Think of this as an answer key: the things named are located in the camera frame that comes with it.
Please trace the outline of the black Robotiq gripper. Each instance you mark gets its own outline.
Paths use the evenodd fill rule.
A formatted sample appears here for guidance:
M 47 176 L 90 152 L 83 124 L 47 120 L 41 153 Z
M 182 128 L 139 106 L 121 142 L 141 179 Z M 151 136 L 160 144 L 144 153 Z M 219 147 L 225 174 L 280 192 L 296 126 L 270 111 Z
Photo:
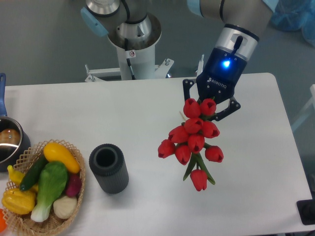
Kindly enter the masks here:
M 229 99 L 228 107 L 211 116 L 209 121 L 220 121 L 241 108 L 234 95 L 235 86 L 247 62 L 222 49 L 214 48 L 200 75 L 183 80 L 184 100 L 214 98 L 219 104 Z

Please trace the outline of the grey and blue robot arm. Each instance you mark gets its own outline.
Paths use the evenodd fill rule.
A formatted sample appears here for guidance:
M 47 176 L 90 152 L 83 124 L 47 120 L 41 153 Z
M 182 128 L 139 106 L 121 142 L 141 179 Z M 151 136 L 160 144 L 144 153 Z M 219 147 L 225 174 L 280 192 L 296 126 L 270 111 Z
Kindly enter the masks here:
M 192 13 L 224 23 L 207 63 L 199 65 L 196 79 L 183 81 L 185 99 L 196 85 L 200 101 L 212 98 L 217 104 L 229 102 L 221 112 L 207 115 L 207 120 L 219 121 L 240 109 L 234 98 L 235 86 L 277 5 L 276 0 L 187 1 Z M 116 47 L 122 80 L 157 77 L 155 45 L 161 28 L 158 19 L 147 11 L 145 0 L 88 0 L 81 16 L 94 34 L 108 37 Z

